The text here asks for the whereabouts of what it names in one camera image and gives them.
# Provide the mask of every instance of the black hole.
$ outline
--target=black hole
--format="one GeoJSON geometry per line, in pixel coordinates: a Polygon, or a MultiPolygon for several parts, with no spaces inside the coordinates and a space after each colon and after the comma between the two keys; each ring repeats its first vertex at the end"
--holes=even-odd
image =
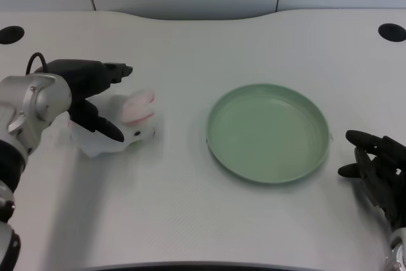
{"type": "Polygon", "coordinates": [[[12,25],[11,27],[0,30],[0,44],[13,44],[24,36],[24,29],[12,25]]]}
{"type": "Polygon", "coordinates": [[[399,43],[406,40],[406,30],[399,25],[386,23],[378,28],[378,33],[388,41],[399,43]]]}

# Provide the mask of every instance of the stuffed bunny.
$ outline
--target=stuffed bunny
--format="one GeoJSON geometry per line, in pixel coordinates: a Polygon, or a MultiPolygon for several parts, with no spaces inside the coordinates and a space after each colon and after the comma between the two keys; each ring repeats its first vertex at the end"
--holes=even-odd
{"type": "Polygon", "coordinates": [[[154,91],[143,89],[131,96],[95,96],[89,101],[94,104],[99,115],[115,124],[124,135],[124,142],[118,142],[95,131],[86,130],[70,121],[72,138],[80,149],[90,158],[102,152],[122,152],[126,147],[139,140],[155,136],[154,111],[150,104],[154,100],[154,91]]]}

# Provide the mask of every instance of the table surface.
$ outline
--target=table surface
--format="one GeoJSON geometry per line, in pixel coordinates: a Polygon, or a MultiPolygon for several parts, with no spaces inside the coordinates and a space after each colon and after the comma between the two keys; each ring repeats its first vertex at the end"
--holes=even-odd
{"type": "Polygon", "coordinates": [[[0,46],[0,79],[31,54],[48,62],[124,62],[130,77],[104,92],[153,88],[164,127],[147,145],[88,159],[61,115],[30,157],[10,223],[16,270],[156,261],[232,261],[317,270],[380,270],[388,229],[359,183],[348,129],[406,143],[406,10],[299,10],[236,21],[161,21],[112,12],[0,13],[23,39],[0,46]],[[255,185],[221,169],[205,139],[210,108],[238,86],[274,83],[313,100],[331,128],[324,166],[288,185],[255,185]]]}

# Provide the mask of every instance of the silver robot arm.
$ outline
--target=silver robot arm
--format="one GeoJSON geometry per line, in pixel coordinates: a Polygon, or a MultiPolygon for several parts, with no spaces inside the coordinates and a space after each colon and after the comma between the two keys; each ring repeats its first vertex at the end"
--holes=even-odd
{"type": "Polygon", "coordinates": [[[58,75],[9,76],[0,82],[0,270],[13,270],[20,251],[20,238],[7,224],[20,175],[43,130],[71,101],[69,86],[58,75]]]}
{"type": "Polygon", "coordinates": [[[25,76],[9,76],[0,82],[0,271],[13,270],[20,252],[20,238],[7,222],[15,209],[13,193],[42,132],[57,116],[68,111],[70,120],[90,132],[99,131],[123,142],[120,129],[100,117],[87,98],[120,83],[132,71],[124,63],[90,60],[46,63],[42,54],[35,53],[25,76]],[[30,74],[37,56],[43,66],[30,74]]]}

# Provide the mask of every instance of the pink bunny ear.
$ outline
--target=pink bunny ear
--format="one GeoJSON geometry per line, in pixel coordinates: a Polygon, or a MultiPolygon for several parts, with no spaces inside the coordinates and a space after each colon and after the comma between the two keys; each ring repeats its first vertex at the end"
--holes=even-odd
{"type": "Polygon", "coordinates": [[[137,124],[154,115],[148,106],[155,98],[152,89],[143,89],[133,93],[124,103],[121,110],[121,122],[124,124],[137,124]]]}
{"type": "Polygon", "coordinates": [[[146,105],[152,103],[154,99],[155,93],[152,89],[142,89],[130,95],[124,105],[127,104],[146,105]]]}

